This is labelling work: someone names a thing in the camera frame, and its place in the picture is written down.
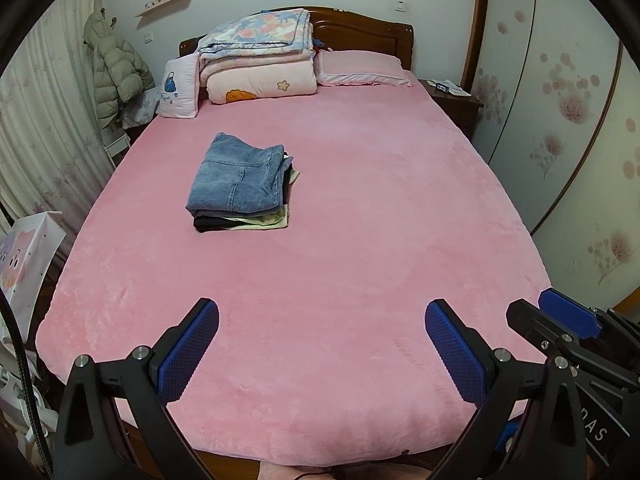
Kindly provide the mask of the blue denim jeans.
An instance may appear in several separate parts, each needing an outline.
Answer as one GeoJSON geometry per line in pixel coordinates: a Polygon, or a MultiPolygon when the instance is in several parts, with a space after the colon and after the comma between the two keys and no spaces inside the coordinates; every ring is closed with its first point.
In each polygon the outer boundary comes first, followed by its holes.
{"type": "Polygon", "coordinates": [[[281,144],[255,148],[236,136],[218,133],[198,167],[186,210],[194,216],[272,214],[284,206],[292,165],[281,144]]]}

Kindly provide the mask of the pink bed sheet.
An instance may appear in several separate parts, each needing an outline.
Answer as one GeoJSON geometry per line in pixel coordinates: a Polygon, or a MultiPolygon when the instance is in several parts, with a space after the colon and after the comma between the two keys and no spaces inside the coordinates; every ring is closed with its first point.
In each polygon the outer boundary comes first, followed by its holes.
{"type": "Polygon", "coordinates": [[[156,118],[94,203],[36,346],[74,359],[152,344],[200,298],[220,329],[170,412],[194,448],[331,466],[452,442],[473,414],[424,328],[448,301],[491,347],[550,284],[494,173],[420,84],[204,104],[156,118]],[[195,231],[192,181],[218,133],[282,145],[298,172],[283,230],[195,231]]]}

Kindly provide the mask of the dark wooden nightstand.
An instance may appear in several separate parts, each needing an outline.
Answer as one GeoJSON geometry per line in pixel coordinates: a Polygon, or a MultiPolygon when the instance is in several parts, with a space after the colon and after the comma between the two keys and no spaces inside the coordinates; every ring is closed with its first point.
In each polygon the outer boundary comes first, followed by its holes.
{"type": "Polygon", "coordinates": [[[445,112],[462,133],[472,140],[475,125],[484,104],[474,96],[454,96],[431,86],[426,80],[420,83],[434,102],[445,112]]]}

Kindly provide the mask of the sliding wardrobe door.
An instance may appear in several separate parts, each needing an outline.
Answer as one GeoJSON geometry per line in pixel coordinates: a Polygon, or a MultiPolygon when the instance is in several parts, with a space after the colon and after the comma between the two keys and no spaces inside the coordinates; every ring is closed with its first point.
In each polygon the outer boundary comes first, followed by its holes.
{"type": "Polygon", "coordinates": [[[488,0],[473,143],[552,285],[590,307],[639,286],[639,72],[588,0],[488,0]]]}

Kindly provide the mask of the light green black garment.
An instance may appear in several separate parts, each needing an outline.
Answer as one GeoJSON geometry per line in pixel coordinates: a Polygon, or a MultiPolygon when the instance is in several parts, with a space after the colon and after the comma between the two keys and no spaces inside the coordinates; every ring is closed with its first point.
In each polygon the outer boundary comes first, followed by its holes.
{"type": "Polygon", "coordinates": [[[224,217],[212,214],[197,214],[193,217],[193,226],[198,232],[231,231],[231,230],[273,230],[284,229],[288,226],[288,202],[293,183],[298,177],[298,172],[292,169],[288,182],[285,183],[284,206],[272,214],[262,214],[254,217],[224,217]]]}

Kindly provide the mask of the papers on nightstand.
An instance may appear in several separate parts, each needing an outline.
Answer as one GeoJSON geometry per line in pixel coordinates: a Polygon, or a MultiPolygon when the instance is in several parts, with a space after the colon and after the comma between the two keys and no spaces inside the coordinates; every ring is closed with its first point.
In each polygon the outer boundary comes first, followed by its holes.
{"type": "Polygon", "coordinates": [[[472,96],[470,92],[466,92],[465,90],[463,90],[457,84],[454,84],[449,79],[444,79],[444,80],[427,79],[426,83],[430,87],[440,92],[448,93],[448,94],[451,94],[452,96],[457,96],[458,98],[470,98],[472,96]]]}

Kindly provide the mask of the white curtain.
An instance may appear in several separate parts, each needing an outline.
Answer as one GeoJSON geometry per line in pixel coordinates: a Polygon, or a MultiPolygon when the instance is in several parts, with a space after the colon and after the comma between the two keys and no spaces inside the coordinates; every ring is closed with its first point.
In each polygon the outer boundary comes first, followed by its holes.
{"type": "Polygon", "coordinates": [[[82,31],[102,0],[55,0],[1,77],[1,203],[8,217],[62,214],[68,254],[114,168],[94,112],[82,31]]]}

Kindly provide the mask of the white pink square cushion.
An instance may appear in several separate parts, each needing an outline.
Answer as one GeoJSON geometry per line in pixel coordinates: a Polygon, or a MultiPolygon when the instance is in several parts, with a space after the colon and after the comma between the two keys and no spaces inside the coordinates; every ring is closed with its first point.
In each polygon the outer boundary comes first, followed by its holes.
{"type": "Polygon", "coordinates": [[[200,57],[197,53],[180,56],[166,63],[157,107],[160,117],[196,117],[200,95],[200,70],[200,57]]]}

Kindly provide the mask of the pink pillow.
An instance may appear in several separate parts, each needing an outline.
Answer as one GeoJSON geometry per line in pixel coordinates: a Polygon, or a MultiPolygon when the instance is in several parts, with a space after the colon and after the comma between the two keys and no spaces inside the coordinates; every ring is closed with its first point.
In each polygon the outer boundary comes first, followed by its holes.
{"type": "Polygon", "coordinates": [[[399,58],[366,50],[322,50],[314,57],[314,74],[325,87],[412,86],[399,58]]]}

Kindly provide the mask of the beige puffer jacket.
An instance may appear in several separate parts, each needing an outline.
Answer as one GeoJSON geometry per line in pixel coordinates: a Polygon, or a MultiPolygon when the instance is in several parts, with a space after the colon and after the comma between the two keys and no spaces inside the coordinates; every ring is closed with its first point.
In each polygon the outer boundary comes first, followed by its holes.
{"type": "Polygon", "coordinates": [[[93,12],[84,26],[84,44],[90,51],[96,121],[103,143],[124,134],[120,114],[146,90],[155,87],[148,64],[134,47],[114,31],[105,9],[93,12]]]}

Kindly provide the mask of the folded pink cartoon quilt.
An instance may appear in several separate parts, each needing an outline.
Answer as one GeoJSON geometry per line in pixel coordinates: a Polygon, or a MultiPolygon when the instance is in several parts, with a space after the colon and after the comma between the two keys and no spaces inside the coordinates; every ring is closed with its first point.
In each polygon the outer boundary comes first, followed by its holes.
{"type": "Polygon", "coordinates": [[[200,71],[200,85],[213,104],[254,99],[309,96],[317,91],[314,61],[277,61],[267,58],[219,61],[205,64],[200,71]]]}

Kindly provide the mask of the dark wooden headboard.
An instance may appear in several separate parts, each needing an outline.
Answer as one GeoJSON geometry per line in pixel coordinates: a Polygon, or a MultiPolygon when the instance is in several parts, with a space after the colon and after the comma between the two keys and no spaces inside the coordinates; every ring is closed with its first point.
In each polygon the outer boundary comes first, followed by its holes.
{"type": "MultiPolygon", "coordinates": [[[[285,10],[280,8],[265,11],[285,10]]],[[[314,58],[319,50],[366,50],[396,56],[405,70],[411,67],[413,49],[413,28],[407,24],[386,22],[369,18],[350,11],[304,6],[311,15],[312,44],[308,54],[299,56],[273,56],[277,61],[299,61],[314,58]]],[[[196,52],[198,40],[195,37],[184,40],[179,46],[179,58],[196,52]]],[[[200,69],[210,62],[200,57],[200,69]]]]}

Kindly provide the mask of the folded floral blue blanket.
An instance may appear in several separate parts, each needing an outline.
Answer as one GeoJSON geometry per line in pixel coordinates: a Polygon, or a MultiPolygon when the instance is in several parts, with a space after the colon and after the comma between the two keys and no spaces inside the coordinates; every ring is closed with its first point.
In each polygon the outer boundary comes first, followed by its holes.
{"type": "Polygon", "coordinates": [[[307,9],[265,11],[216,27],[198,40],[196,52],[207,62],[308,54],[312,44],[307,9]]]}

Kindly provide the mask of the wooden wall shelf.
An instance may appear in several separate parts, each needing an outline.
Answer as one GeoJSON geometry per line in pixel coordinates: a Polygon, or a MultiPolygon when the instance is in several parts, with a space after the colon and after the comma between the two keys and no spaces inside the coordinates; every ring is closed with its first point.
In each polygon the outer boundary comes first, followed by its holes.
{"type": "Polygon", "coordinates": [[[166,8],[166,6],[179,1],[183,0],[157,0],[154,2],[149,2],[141,12],[136,14],[136,18],[145,18],[155,11],[166,8]]]}

